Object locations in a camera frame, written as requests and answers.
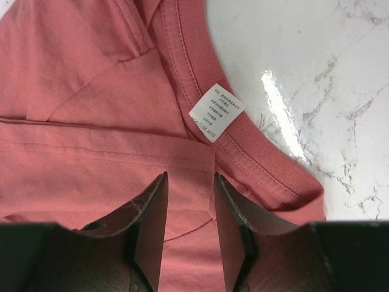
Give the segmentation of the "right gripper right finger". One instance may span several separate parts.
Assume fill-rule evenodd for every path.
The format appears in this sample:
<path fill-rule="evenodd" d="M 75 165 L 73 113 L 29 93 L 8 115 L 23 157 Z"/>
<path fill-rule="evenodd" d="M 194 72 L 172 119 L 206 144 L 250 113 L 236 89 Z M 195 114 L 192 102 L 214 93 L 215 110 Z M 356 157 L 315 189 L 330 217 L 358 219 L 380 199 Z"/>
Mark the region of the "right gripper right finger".
<path fill-rule="evenodd" d="M 263 209 L 215 175 L 215 207 L 226 291 L 309 291 L 310 226 Z"/>

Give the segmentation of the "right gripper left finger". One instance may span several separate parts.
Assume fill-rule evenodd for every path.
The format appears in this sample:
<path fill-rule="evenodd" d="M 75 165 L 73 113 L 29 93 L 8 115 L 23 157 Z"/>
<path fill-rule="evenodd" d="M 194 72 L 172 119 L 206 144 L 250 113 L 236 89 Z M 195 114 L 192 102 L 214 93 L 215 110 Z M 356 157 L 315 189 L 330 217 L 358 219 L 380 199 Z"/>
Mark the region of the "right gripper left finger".
<path fill-rule="evenodd" d="M 168 207 L 168 175 L 79 230 L 73 291 L 157 291 Z"/>

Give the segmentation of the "pink t-shirt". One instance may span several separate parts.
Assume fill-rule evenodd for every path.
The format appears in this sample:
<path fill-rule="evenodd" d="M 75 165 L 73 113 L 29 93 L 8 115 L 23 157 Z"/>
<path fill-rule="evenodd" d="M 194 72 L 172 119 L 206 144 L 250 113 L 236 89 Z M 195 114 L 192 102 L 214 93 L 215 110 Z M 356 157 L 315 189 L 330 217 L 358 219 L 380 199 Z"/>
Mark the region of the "pink t-shirt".
<path fill-rule="evenodd" d="M 229 83 L 202 1 L 16 1 L 1 18 L 1 221 L 80 229 L 167 172 L 160 291 L 224 291 L 214 174 L 295 224 L 322 185 L 245 113 L 210 142 L 190 117 Z"/>

